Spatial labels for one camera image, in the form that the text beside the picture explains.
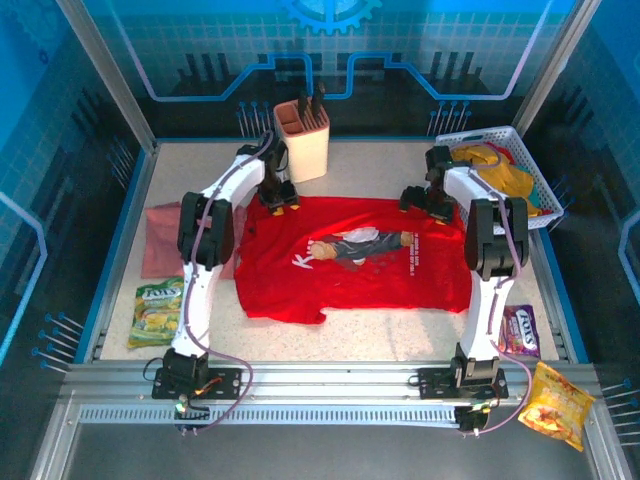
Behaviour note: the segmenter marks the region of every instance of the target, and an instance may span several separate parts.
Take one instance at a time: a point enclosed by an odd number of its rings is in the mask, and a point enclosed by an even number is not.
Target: yellow cloth
[[[496,152],[483,145],[454,148],[451,156],[455,161],[466,160],[476,166],[495,165],[499,161]],[[505,155],[500,154],[500,164],[498,166],[481,168],[477,172],[480,178],[508,197],[524,198],[527,202],[527,213],[530,217],[540,215],[541,210],[529,201],[529,195],[533,192],[533,176],[523,172],[515,165],[511,165]]]

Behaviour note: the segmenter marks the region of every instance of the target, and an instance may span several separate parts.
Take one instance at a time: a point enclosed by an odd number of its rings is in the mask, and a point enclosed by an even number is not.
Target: snack bag
[[[529,404],[520,412],[518,420],[582,452],[582,427],[594,401],[595,398],[571,385],[553,368],[538,362]]]
[[[505,353],[540,358],[540,338],[531,305],[504,307],[499,346]]]
[[[183,287],[182,277],[173,277],[136,290],[136,307],[127,347],[171,344],[180,321]]]

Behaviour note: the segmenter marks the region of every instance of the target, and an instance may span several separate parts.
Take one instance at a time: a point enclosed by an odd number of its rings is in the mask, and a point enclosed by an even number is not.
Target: green candy bag
[[[173,277],[136,290],[133,326],[127,347],[170,345],[180,321],[184,279]]]

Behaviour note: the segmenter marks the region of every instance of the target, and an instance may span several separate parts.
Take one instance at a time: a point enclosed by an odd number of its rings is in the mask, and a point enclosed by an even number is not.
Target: blue edge trim
[[[107,258],[104,262],[104,267],[102,268],[102,273],[100,274],[100,280],[98,281],[98,286],[96,287],[96,293],[93,296],[93,301],[91,302],[91,308],[89,309],[89,314],[87,315],[87,321],[84,324],[84,329],[82,330],[82,336],[80,337],[80,342],[78,343],[78,349],[76,350],[75,358],[73,359],[73,363],[84,363],[84,356],[89,349],[89,342],[91,341],[91,334],[93,329],[96,326],[96,321],[98,320],[98,311],[100,310],[100,304],[102,303],[102,299],[105,294],[105,290],[107,288],[107,280],[109,279],[109,274],[111,273],[111,269],[113,268],[113,263],[116,258],[116,253],[118,248],[120,247],[120,242],[122,240],[122,233],[124,231],[124,225],[127,222],[127,216],[129,215],[129,209],[131,208],[131,203],[133,202],[133,197],[135,196],[136,190],[138,188],[138,181],[140,180],[140,174],[142,173],[142,169],[147,162],[148,157],[146,152],[140,149],[140,154],[138,155],[138,161],[136,162],[136,167],[133,170],[133,175],[131,177],[131,182],[129,183],[129,189],[127,190],[127,195],[124,198],[124,203],[122,204],[122,210],[120,210],[120,216],[118,217],[118,223],[116,224],[116,230],[113,232],[113,237],[111,238],[111,245],[109,246],[109,252],[107,253]]]
[[[587,350],[584,348],[582,335],[580,335],[578,322],[576,320],[575,314],[573,313],[571,302],[569,301],[569,294],[567,293],[567,288],[564,284],[564,280],[562,279],[562,273],[560,273],[560,266],[558,265],[558,259],[556,258],[556,254],[553,250],[553,245],[551,244],[549,232],[544,228],[541,228],[538,231],[540,232],[540,239],[542,240],[544,253],[547,257],[549,268],[551,269],[553,283],[555,284],[556,291],[558,292],[560,305],[562,306],[562,310],[564,312],[564,318],[567,322],[569,336],[571,337],[570,341],[573,344],[573,349],[576,352],[576,360],[578,361],[578,363],[589,363],[589,356],[587,355]]]
[[[373,141],[373,140],[401,140],[398,137],[341,137],[341,140],[364,140],[364,141]],[[405,137],[404,140],[430,140],[432,137]],[[163,138],[158,139],[159,141],[166,143],[186,143],[186,142],[205,142],[211,140],[217,141],[227,141],[227,142],[241,142],[250,140],[248,138],[217,138],[217,139],[186,139],[186,138]],[[80,343],[78,345],[78,350],[76,351],[76,356],[74,358],[74,363],[83,363],[82,359],[89,348],[89,341],[91,339],[91,333],[93,328],[95,327],[98,311],[100,310],[100,304],[102,303],[102,299],[104,297],[105,289],[107,287],[107,280],[109,278],[109,273],[113,267],[113,263],[115,260],[116,252],[118,251],[118,247],[120,246],[120,241],[122,239],[122,233],[124,230],[124,225],[127,220],[127,215],[129,213],[129,209],[131,207],[131,203],[133,202],[133,196],[136,192],[138,181],[140,179],[140,173],[142,172],[142,168],[144,163],[146,162],[146,154],[144,151],[140,151],[140,155],[138,158],[138,162],[136,163],[136,168],[133,172],[133,178],[131,179],[131,184],[129,186],[129,190],[127,191],[127,196],[125,197],[124,204],[122,205],[122,211],[120,212],[120,217],[118,218],[118,224],[116,225],[116,230],[113,233],[113,239],[111,240],[111,246],[109,247],[109,252],[107,254],[107,258],[105,260],[104,268],[102,270],[102,274],[100,275],[100,281],[98,282],[98,287],[96,289],[96,293],[93,297],[93,301],[91,303],[91,308],[89,310],[89,315],[87,316],[87,321],[85,323],[85,327],[82,333],[82,337],[80,338]],[[564,284],[564,280],[562,279],[562,274],[560,273],[560,266],[558,265],[558,260],[556,259],[556,254],[553,250],[553,245],[551,245],[551,239],[549,237],[549,232],[545,229],[540,229],[540,239],[542,240],[542,246],[545,251],[545,255],[547,257],[547,262],[549,263],[549,268],[551,269],[551,275],[553,276],[553,281],[556,287],[556,291],[558,293],[558,297],[560,299],[560,304],[562,306],[562,310],[564,312],[565,320],[567,323],[567,328],[569,329],[569,335],[571,336],[571,343],[573,344],[573,349],[576,352],[576,359],[579,363],[589,363],[589,357],[587,356],[587,351],[584,347],[584,343],[582,341],[582,336],[580,335],[580,329],[578,328],[578,322],[576,321],[575,314],[573,312],[573,307],[571,306],[571,302],[569,301],[569,294],[567,293],[566,286]]]
[[[398,136],[398,137],[382,137],[382,136],[365,136],[365,135],[331,135],[332,142],[425,142],[435,141],[436,136],[415,135],[415,136]],[[156,141],[160,143],[240,143],[240,142],[256,142],[258,137],[194,137],[194,138],[173,138],[160,137]]]

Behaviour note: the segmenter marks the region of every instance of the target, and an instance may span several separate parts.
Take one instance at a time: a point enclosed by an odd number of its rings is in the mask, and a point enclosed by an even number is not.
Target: knife holder
[[[301,119],[298,100],[284,102],[274,108],[278,134],[288,149],[289,175],[293,183],[322,177],[327,173],[329,158],[329,117],[320,107],[317,118],[311,113],[311,98]]]

